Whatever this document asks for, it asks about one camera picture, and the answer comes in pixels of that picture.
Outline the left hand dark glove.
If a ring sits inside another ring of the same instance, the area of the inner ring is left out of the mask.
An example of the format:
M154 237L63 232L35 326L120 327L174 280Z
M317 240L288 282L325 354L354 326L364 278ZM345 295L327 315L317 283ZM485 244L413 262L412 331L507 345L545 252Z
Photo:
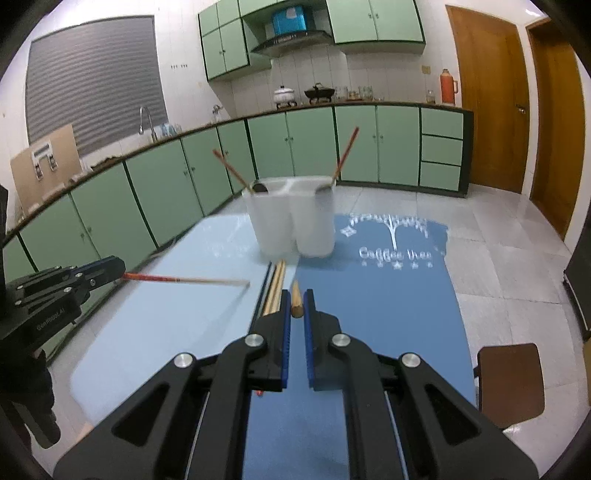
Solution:
M18 354L1 371L1 407L29 451L31 436L44 449L60 440L54 404L52 378L43 349Z

